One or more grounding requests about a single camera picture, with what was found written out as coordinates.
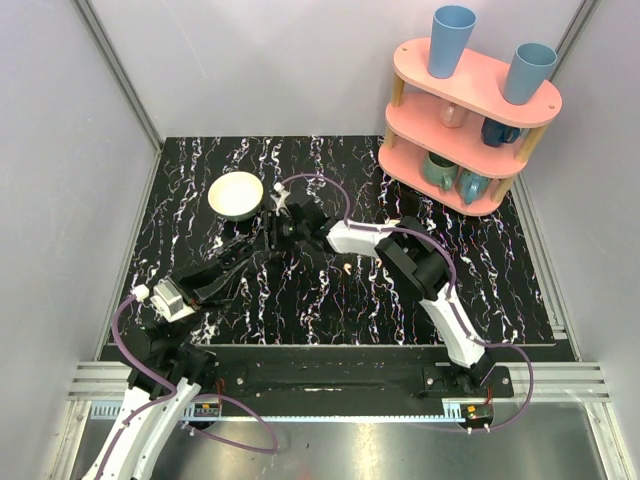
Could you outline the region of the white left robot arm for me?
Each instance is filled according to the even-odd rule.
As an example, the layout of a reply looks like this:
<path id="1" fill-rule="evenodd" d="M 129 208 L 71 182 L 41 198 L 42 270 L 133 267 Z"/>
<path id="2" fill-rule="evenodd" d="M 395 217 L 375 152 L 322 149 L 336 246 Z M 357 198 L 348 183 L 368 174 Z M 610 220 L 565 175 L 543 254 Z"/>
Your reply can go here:
<path id="1" fill-rule="evenodd" d="M 197 399 L 226 401 L 218 358 L 190 342 L 190 318 L 229 303 L 245 269 L 239 258 L 219 258 L 178 271 L 153 288 L 138 285 L 117 307 L 111 333 L 131 372 L 114 424 L 85 478 L 150 478 L 186 408 Z M 162 322 L 122 335 L 121 315 L 144 301 Z"/>

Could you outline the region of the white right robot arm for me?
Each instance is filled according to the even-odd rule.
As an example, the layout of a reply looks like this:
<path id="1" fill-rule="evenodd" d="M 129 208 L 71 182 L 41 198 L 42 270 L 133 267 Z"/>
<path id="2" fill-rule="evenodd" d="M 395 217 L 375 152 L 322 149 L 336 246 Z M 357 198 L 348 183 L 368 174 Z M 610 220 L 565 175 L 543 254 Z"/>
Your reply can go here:
<path id="1" fill-rule="evenodd" d="M 269 248 L 290 249 L 298 242 L 330 254 L 379 260 L 402 298 L 418 303 L 444 340 L 453 364 L 454 384 L 476 396 L 490 383 L 495 361 L 471 324 L 456 289 L 453 261 L 413 217 L 397 223 L 368 224 L 331 218 L 306 194 L 275 185 L 266 231 Z"/>

